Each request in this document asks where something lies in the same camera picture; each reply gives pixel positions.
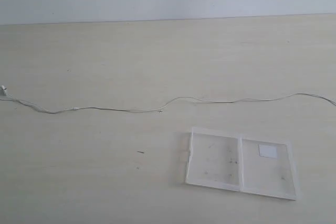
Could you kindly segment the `white wired earphones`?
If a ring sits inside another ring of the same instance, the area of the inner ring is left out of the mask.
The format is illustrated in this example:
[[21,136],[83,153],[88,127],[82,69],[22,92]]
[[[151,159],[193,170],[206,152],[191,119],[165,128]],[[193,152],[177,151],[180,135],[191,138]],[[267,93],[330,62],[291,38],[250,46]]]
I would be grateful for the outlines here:
[[243,98],[243,99],[232,100],[232,101],[204,100],[204,99],[199,99],[196,97],[176,97],[176,98],[173,98],[167,101],[167,103],[165,103],[161,107],[147,109],[147,110],[146,109],[102,108],[99,106],[85,106],[85,107],[73,106],[73,107],[65,108],[61,110],[48,110],[28,100],[18,99],[18,98],[13,97],[11,94],[8,93],[8,89],[4,85],[1,85],[1,101],[17,103],[22,106],[31,108],[32,110],[38,113],[43,113],[43,114],[61,114],[61,113],[66,113],[66,112],[71,112],[71,111],[82,111],[82,110],[116,111],[116,112],[125,112],[125,113],[151,113],[151,112],[160,112],[163,109],[167,108],[170,104],[178,100],[188,100],[192,103],[200,103],[200,104],[236,104],[236,103],[242,103],[242,102],[274,102],[274,101],[280,101],[280,100],[284,100],[284,99],[288,99],[288,98],[292,98],[296,96],[305,96],[305,97],[320,99],[320,100],[328,102],[332,106],[335,106],[334,100],[323,97],[321,95],[311,94],[311,93],[293,93],[293,94],[286,95],[284,97],[279,97],[279,98],[274,98],[274,99]]

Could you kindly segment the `clear plastic open case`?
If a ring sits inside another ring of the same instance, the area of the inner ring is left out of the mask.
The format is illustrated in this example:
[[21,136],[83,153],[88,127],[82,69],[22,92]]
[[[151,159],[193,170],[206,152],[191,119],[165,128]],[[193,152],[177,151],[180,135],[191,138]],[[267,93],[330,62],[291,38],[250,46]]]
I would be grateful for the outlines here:
[[186,184],[293,201],[299,198],[289,143],[193,127],[188,152]]

